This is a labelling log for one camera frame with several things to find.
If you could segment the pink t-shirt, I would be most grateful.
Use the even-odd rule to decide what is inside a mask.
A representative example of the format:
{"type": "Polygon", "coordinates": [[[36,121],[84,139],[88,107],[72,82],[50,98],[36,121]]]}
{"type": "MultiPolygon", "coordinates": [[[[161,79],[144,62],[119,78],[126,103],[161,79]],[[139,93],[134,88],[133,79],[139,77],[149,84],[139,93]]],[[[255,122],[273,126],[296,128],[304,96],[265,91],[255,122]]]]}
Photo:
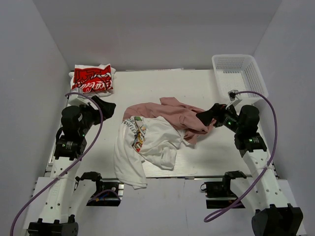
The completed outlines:
{"type": "Polygon", "coordinates": [[[179,102],[175,97],[162,97],[158,103],[141,103],[128,107],[123,119],[132,116],[140,116],[144,118],[163,117],[169,122],[175,130],[184,130],[184,140],[195,145],[197,139],[201,135],[207,135],[212,131],[214,121],[210,125],[205,126],[197,117],[196,114],[204,110],[192,105],[179,102]]]}

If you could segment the white cartoon print t-shirt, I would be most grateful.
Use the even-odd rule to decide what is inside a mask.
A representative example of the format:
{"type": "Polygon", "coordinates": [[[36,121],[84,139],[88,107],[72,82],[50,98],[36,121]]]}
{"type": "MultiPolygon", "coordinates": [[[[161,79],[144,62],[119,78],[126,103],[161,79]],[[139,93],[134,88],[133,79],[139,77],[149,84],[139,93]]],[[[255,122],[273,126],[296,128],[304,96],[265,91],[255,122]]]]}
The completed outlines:
{"type": "Polygon", "coordinates": [[[181,134],[163,117],[131,116],[120,125],[114,145],[116,178],[134,189],[147,187],[143,163],[173,170],[181,134]]]}

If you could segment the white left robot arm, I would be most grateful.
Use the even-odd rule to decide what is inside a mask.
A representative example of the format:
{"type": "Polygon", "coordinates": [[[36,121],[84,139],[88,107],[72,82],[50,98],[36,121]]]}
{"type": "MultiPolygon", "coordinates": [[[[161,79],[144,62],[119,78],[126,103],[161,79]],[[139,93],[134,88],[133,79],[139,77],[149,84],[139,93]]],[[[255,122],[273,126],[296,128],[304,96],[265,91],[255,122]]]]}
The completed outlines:
{"type": "Polygon", "coordinates": [[[28,226],[31,236],[76,236],[78,218],[95,193],[103,191],[102,177],[98,172],[77,175],[81,160],[92,148],[87,145],[86,135],[94,125],[114,114],[116,104],[105,102],[96,95],[88,103],[82,95],[69,100],[70,106],[62,110],[61,128],[56,134],[51,183],[43,210],[37,221],[28,226]]]}

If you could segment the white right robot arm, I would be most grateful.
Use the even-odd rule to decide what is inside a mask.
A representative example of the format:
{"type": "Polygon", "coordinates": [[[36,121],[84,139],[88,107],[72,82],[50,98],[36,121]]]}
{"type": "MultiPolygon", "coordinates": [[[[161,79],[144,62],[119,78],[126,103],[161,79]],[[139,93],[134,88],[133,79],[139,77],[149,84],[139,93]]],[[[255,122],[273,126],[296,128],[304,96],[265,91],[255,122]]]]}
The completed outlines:
{"type": "Polygon", "coordinates": [[[216,103],[196,116],[205,126],[214,120],[214,127],[225,126],[235,134],[235,146],[254,181],[249,183],[241,172],[227,172],[223,186],[237,196],[232,207],[242,203],[253,212],[254,235],[296,236],[303,213],[288,201],[270,166],[267,146],[257,131],[258,108],[244,105],[237,113],[232,105],[216,103]]]}

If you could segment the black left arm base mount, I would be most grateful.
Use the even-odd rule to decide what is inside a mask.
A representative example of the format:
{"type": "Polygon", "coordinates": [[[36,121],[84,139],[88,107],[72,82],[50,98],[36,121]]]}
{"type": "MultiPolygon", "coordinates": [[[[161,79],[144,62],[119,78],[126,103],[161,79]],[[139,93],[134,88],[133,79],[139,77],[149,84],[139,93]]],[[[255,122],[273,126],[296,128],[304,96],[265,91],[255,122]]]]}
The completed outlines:
{"type": "Polygon", "coordinates": [[[76,189],[79,182],[83,180],[91,180],[96,187],[96,191],[91,195],[87,206],[118,207],[120,205],[121,197],[119,196],[118,182],[103,181],[101,174],[97,172],[85,172],[80,177],[75,177],[76,189]]]}

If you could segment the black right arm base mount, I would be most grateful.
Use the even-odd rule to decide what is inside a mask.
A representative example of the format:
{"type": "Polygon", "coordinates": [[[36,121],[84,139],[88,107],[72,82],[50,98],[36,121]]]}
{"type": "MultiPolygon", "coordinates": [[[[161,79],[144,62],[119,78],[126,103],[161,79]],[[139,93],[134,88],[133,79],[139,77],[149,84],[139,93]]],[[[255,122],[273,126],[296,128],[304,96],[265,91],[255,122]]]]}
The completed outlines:
{"type": "Polygon", "coordinates": [[[231,180],[247,178],[241,171],[226,172],[220,181],[206,181],[200,186],[201,192],[206,193],[206,208],[221,209],[228,207],[237,200],[231,191],[231,180]]]}

